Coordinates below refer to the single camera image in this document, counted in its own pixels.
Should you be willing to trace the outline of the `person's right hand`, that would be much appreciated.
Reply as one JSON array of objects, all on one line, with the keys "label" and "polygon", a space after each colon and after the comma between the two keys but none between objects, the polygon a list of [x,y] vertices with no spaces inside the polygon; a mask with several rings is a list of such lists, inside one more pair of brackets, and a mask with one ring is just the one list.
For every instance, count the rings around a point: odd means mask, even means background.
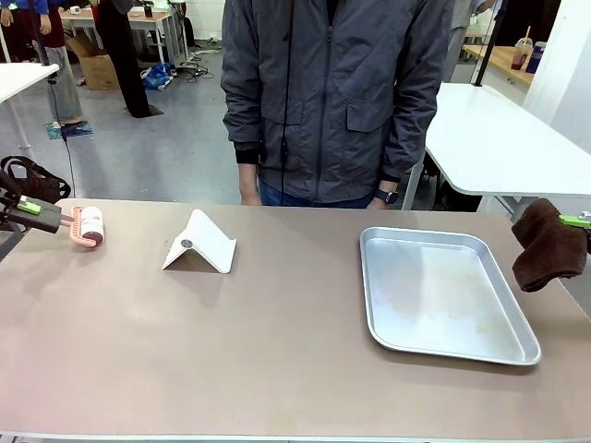
[{"label": "person's right hand", "polygon": [[261,206],[258,191],[258,166],[240,163],[238,165],[238,174],[241,203],[246,206]]}]

